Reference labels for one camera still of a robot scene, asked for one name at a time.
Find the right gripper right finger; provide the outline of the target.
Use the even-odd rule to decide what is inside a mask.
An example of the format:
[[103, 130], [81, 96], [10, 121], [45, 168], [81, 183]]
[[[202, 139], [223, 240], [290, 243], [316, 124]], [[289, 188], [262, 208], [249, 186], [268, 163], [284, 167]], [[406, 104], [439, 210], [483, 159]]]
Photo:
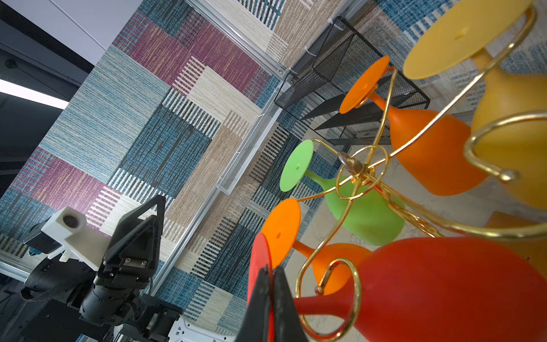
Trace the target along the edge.
[[273, 337], [275, 342], [307, 342], [284, 268], [273, 271]]

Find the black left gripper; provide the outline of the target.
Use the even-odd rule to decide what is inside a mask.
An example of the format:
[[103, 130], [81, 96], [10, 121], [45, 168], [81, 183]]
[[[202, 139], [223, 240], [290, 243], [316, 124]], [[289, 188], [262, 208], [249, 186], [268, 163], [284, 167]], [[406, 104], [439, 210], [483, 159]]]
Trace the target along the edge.
[[158, 269], [166, 198], [156, 195], [123, 215], [95, 275], [93, 285], [115, 290], [143, 290]]

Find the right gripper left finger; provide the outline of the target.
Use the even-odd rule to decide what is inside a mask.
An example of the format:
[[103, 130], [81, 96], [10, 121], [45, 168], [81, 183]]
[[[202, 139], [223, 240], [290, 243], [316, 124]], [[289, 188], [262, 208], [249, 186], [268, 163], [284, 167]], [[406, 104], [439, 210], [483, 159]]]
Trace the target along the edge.
[[274, 340], [272, 295], [272, 275], [269, 273], [269, 268], [265, 266], [258, 272], [252, 297], [235, 341]]

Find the red wine glass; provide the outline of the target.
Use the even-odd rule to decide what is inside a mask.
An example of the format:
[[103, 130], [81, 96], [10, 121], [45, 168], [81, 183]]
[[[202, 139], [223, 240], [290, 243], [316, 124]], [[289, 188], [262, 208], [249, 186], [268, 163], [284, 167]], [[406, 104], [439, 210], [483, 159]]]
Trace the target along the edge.
[[[269, 243], [258, 234], [249, 265], [248, 306], [258, 272], [272, 275]], [[369, 341], [545, 341], [546, 279], [509, 249], [472, 237], [390, 243], [358, 266], [334, 294], [293, 298], [302, 315], [352, 317]]]

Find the yellow wine glass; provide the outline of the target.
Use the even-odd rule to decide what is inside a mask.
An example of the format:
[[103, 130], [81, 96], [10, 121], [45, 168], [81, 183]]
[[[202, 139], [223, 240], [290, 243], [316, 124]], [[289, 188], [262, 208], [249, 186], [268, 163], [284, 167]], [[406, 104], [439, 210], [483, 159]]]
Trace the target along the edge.
[[[482, 70], [494, 59], [486, 50], [521, 17], [537, 18], [532, 1], [459, 1], [416, 43], [405, 60], [410, 79], [430, 78], [471, 59]], [[472, 132], [525, 112], [546, 112], [546, 75], [510, 74], [493, 67], [484, 77], [485, 92], [472, 120]], [[479, 140], [477, 156], [517, 179], [507, 192], [517, 200], [546, 209], [546, 121], [524, 121], [497, 128]]]

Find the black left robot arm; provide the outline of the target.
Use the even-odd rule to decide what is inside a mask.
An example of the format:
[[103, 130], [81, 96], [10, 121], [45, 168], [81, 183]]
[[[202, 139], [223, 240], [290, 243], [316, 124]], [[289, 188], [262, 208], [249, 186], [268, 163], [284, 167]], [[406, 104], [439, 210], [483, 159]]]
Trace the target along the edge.
[[24, 303], [54, 300], [133, 340], [169, 341], [183, 310], [144, 292], [159, 266], [165, 205], [164, 196], [154, 196], [124, 214], [111, 237], [72, 207], [34, 225], [24, 242], [46, 258], [24, 282]]

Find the front orange wine glass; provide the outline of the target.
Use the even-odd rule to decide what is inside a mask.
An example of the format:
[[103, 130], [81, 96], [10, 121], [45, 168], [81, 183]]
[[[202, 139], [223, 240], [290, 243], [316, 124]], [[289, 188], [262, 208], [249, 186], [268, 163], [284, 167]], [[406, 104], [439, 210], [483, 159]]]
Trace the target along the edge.
[[[314, 250], [297, 240], [301, 223], [301, 207], [296, 199], [289, 198], [278, 204], [270, 213], [262, 228], [271, 253], [273, 267], [279, 266], [295, 249], [305, 257], [310, 257]], [[338, 258], [350, 260], [358, 266], [372, 252], [364, 247], [348, 243], [337, 243], [325, 246], [315, 257], [311, 266], [317, 282], [323, 278], [329, 264]]]

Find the orange wine glass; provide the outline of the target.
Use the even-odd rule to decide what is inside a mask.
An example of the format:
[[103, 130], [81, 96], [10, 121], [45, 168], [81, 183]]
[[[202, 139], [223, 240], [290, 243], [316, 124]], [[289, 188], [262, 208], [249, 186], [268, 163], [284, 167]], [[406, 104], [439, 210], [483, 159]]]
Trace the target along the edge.
[[[279, 266], [295, 249], [305, 257], [310, 257], [314, 250], [297, 240], [301, 223], [301, 207], [296, 199], [289, 198], [278, 204], [270, 213], [262, 228], [271, 253], [273, 267]], [[350, 260], [358, 266], [372, 252], [364, 247], [348, 243], [337, 243], [325, 246], [315, 257], [311, 266], [317, 282], [323, 278], [329, 264], [338, 258]]]
[[[353, 85], [341, 106], [346, 114], [369, 97], [381, 110], [386, 101], [373, 90], [386, 69], [390, 58], [376, 61]], [[390, 106], [387, 114], [392, 147], [397, 150], [417, 135], [435, 116], [436, 111], [399, 109]], [[428, 192], [437, 196], [452, 196], [467, 192], [488, 178], [486, 172], [473, 167], [464, 157], [464, 144], [471, 128], [452, 115], [444, 115], [416, 142], [397, 154], [400, 164]]]

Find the green wine glass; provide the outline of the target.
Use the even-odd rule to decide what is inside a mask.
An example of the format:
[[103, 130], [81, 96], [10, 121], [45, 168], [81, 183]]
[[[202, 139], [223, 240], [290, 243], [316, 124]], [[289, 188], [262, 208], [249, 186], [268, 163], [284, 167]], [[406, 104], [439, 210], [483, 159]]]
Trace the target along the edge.
[[[336, 180], [322, 178], [309, 171], [313, 157], [313, 142], [301, 142], [289, 156], [280, 179], [280, 189], [288, 192], [305, 176], [323, 190], [335, 186]], [[405, 221], [393, 212], [387, 200], [375, 190], [355, 199], [343, 222], [343, 227], [369, 245], [381, 247], [394, 241], [402, 232]]]

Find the back orange wine glass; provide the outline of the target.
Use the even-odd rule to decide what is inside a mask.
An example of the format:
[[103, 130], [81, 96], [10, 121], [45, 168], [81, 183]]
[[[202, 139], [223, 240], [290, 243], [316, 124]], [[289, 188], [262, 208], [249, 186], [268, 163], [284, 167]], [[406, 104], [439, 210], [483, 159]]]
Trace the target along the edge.
[[[369, 97], [381, 110], [386, 101], [373, 90], [386, 69], [390, 58], [376, 61], [353, 85], [341, 106], [346, 114]], [[390, 106], [387, 114], [392, 147], [397, 150], [417, 135], [435, 116], [436, 111], [399, 109]], [[437, 196], [452, 196], [467, 192], [488, 178], [486, 172], [473, 167], [464, 157], [464, 144], [471, 128], [452, 115], [444, 115], [416, 142], [397, 154], [400, 164], [428, 192]]]

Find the orange wooden rack base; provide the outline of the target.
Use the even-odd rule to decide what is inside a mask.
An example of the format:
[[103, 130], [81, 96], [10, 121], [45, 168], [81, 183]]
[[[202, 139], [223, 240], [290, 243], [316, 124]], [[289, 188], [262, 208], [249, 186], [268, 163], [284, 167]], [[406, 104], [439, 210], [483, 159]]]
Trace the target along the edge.
[[[485, 227], [512, 228], [535, 224], [536, 222], [529, 219], [495, 211], [488, 219]], [[525, 259], [531, 266], [539, 271], [544, 278], [546, 278], [546, 238], [497, 240], [497, 243], [510, 249], [522, 259]]]

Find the curved ceiling light strip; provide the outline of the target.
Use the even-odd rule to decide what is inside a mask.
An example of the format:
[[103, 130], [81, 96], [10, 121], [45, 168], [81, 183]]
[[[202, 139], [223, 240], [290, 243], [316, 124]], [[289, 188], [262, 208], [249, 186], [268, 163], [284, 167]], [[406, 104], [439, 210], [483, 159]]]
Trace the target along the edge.
[[58, 108], [61, 110], [66, 109], [68, 106], [68, 101], [55, 98], [45, 93], [40, 93], [38, 91], [31, 90], [11, 82], [0, 80], [1, 88], [0, 92], [7, 95], [12, 95], [17, 98], [23, 98], [27, 101], [32, 101], [42, 105], [47, 105], [50, 107]]

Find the white mesh wall basket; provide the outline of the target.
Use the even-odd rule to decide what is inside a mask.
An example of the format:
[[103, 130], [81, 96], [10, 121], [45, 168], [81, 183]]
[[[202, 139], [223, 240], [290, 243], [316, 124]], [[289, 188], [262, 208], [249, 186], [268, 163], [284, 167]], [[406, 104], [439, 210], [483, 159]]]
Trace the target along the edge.
[[233, 192], [279, 117], [281, 109], [274, 103], [274, 100], [281, 89], [282, 84], [279, 84], [219, 178], [217, 189], [225, 195], [230, 195]]

